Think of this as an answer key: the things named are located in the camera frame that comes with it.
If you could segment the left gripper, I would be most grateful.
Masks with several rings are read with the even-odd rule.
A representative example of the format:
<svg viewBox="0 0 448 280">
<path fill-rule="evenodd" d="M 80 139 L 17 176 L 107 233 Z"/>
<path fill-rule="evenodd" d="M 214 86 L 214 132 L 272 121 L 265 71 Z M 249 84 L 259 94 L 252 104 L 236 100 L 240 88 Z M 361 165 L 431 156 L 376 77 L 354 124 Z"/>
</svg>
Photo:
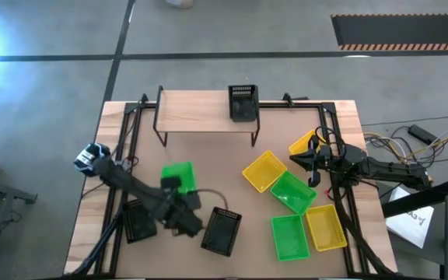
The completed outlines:
<svg viewBox="0 0 448 280">
<path fill-rule="evenodd" d="M 181 186 L 179 176 L 163 177 L 160 179 L 163 191 L 172 191 L 157 205 L 156 220 L 165 229 L 173 230 L 173 235 L 185 234 L 196 236 L 203 228 L 203 222 L 194 211 L 201 208 L 201 200 L 197 191 L 179 194 Z"/>
</svg>

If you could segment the white object on floor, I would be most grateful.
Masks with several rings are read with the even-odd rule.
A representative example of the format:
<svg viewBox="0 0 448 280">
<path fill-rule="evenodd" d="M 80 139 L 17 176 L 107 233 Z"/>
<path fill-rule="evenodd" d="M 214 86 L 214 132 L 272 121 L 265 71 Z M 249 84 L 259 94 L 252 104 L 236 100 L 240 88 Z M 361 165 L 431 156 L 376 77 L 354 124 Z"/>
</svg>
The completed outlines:
<svg viewBox="0 0 448 280">
<path fill-rule="evenodd" d="M 168 5 L 175 9 L 190 9 L 194 5 L 194 0 L 165 0 Z"/>
</svg>

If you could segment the tan work surface board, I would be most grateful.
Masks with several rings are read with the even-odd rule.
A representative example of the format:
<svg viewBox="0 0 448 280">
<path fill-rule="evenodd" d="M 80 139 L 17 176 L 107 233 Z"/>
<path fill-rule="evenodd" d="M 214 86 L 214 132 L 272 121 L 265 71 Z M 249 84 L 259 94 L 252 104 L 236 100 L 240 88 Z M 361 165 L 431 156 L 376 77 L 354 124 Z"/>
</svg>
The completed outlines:
<svg viewBox="0 0 448 280">
<path fill-rule="evenodd" d="M 202 235 L 173 236 L 157 227 L 147 240 L 123 244 L 117 276 L 135 278 L 299 278 L 345 277 L 341 249 L 319 252 L 310 248 L 305 260 L 279 261 L 271 230 L 271 218 L 289 215 L 269 191 L 259 193 L 242 172 L 266 150 L 271 150 L 288 171 L 301 180 L 309 174 L 289 159 L 289 146 L 319 126 L 315 109 L 261 111 L 261 130 L 255 146 L 244 133 L 171 133 L 163 146 L 152 129 L 154 113 L 142 113 L 133 174 L 157 187 L 162 169 L 174 162 L 191 161 L 201 190 L 197 215 L 207 222 L 214 207 L 228 205 L 242 215 L 230 257 L 201 248 Z"/>
</svg>

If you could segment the black desk beam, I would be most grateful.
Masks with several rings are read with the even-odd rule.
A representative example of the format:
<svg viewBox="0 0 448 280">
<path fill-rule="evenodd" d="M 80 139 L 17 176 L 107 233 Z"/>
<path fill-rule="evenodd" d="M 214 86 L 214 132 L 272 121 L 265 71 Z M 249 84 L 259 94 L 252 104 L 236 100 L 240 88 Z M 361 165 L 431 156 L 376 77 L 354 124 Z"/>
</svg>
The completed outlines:
<svg viewBox="0 0 448 280">
<path fill-rule="evenodd" d="M 419 208 L 436 205 L 444 202 L 446 196 L 448 196 L 448 181 L 425 191 L 409 194 L 383 204 L 383 216 L 390 218 Z"/>
</svg>

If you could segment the black power strip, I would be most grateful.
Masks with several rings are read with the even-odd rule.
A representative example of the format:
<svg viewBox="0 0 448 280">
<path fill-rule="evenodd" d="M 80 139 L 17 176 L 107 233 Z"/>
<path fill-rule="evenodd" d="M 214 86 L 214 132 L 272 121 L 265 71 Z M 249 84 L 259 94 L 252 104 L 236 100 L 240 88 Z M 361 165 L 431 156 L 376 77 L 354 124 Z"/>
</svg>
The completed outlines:
<svg viewBox="0 0 448 280">
<path fill-rule="evenodd" d="M 423 142 L 426 145 L 431 145 L 435 140 L 439 138 L 434 134 L 426 131 L 424 128 L 413 124 L 408 128 L 408 134 L 418 139 L 420 142 Z"/>
</svg>

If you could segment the wooden shelf with black legs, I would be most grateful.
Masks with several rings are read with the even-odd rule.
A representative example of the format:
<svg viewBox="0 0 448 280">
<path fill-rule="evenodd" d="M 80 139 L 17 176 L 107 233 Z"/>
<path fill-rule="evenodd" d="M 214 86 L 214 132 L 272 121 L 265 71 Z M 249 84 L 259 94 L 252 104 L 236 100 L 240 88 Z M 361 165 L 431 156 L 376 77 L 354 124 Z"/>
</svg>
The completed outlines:
<svg viewBox="0 0 448 280">
<path fill-rule="evenodd" d="M 229 117 L 228 87 L 223 90 L 178 90 L 158 88 L 153 130 L 163 146 L 169 133 L 249 133 L 255 146 L 260 123 L 234 122 Z"/>
</svg>

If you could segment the black hazard-striped floor mat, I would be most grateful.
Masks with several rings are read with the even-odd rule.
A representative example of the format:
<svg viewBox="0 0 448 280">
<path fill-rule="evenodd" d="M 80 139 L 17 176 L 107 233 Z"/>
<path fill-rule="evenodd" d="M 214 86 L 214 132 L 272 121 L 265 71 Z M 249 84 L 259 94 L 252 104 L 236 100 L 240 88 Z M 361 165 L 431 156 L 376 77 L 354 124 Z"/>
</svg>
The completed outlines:
<svg viewBox="0 0 448 280">
<path fill-rule="evenodd" d="M 334 14 L 342 51 L 448 51 L 448 14 Z"/>
</svg>

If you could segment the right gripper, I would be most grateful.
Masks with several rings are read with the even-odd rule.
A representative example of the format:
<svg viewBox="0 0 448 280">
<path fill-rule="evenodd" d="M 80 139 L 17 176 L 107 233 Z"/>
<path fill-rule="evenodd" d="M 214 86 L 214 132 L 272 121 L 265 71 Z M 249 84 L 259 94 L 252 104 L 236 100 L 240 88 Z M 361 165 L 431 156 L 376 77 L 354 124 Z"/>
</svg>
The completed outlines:
<svg viewBox="0 0 448 280">
<path fill-rule="evenodd" d="M 312 152 L 304 152 L 289 157 L 294 163 L 301 166 L 305 171 L 311 171 L 308 178 L 309 187 L 317 187 L 320 183 L 320 172 L 326 170 L 335 173 L 343 172 L 344 149 L 339 155 L 335 155 L 330 145 L 320 145 Z"/>
</svg>

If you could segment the black slotted plastic basket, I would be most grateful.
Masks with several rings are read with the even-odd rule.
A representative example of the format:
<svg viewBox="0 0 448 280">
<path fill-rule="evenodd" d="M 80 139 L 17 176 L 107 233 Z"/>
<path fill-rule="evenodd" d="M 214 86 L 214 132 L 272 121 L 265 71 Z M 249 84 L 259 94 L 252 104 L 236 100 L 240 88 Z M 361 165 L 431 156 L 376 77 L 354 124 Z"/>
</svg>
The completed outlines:
<svg viewBox="0 0 448 280">
<path fill-rule="evenodd" d="M 140 200 L 124 203 L 123 212 L 127 243 L 145 240 L 157 234 L 155 220 Z"/>
<path fill-rule="evenodd" d="M 256 85 L 228 86 L 229 117 L 234 122 L 251 122 L 258 117 L 258 87 Z"/>
<path fill-rule="evenodd" d="M 205 229 L 201 248 L 230 257 L 236 241 L 242 215 L 214 207 Z"/>
</svg>

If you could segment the white paper sheet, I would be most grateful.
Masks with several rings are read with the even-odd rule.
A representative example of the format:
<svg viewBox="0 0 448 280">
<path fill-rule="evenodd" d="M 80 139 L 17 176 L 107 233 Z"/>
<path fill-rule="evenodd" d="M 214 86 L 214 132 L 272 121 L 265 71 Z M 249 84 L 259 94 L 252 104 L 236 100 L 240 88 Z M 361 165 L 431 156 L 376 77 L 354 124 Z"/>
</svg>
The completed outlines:
<svg viewBox="0 0 448 280">
<path fill-rule="evenodd" d="M 422 249 L 432 221 L 434 208 L 427 206 L 385 218 L 387 229 Z"/>
</svg>

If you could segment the green plastic basket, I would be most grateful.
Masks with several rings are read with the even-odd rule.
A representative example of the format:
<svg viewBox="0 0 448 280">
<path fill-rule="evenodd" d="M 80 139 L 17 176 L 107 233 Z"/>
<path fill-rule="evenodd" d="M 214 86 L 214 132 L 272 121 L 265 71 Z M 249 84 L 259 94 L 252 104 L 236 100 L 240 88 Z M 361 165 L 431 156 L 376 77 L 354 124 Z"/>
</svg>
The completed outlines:
<svg viewBox="0 0 448 280">
<path fill-rule="evenodd" d="M 306 232 L 300 215 L 272 217 L 271 228 L 279 261 L 297 261 L 310 257 Z"/>
<path fill-rule="evenodd" d="M 304 215 L 317 198 L 316 191 L 289 171 L 273 184 L 271 194 L 297 215 Z"/>
<path fill-rule="evenodd" d="M 192 162 L 180 162 L 164 166 L 161 178 L 166 177 L 180 178 L 180 186 L 177 188 L 179 194 L 186 194 L 197 190 Z"/>
</svg>

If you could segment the yellow plastic basket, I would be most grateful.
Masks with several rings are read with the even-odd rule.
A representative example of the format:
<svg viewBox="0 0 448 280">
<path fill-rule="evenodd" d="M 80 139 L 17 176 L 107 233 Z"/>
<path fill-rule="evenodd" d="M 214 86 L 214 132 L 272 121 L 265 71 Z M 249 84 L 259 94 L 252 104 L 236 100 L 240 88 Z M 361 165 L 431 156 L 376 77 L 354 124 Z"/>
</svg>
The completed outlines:
<svg viewBox="0 0 448 280">
<path fill-rule="evenodd" d="M 303 137 L 299 138 L 296 142 L 291 144 L 289 146 L 289 155 L 296 155 L 296 154 L 306 152 L 309 148 L 309 140 L 313 136 L 316 136 L 315 130 L 310 130 Z M 318 137 L 319 144 L 316 148 L 316 152 L 319 152 L 321 146 L 326 145 L 326 142 L 323 137 L 321 137 L 321 136 L 317 136 L 317 137 Z"/>
<path fill-rule="evenodd" d="M 306 220 L 317 251 L 324 252 L 348 245 L 334 205 L 309 208 Z"/>
<path fill-rule="evenodd" d="M 286 165 L 271 150 L 266 150 L 245 168 L 242 174 L 257 192 L 263 193 L 286 170 Z"/>
</svg>

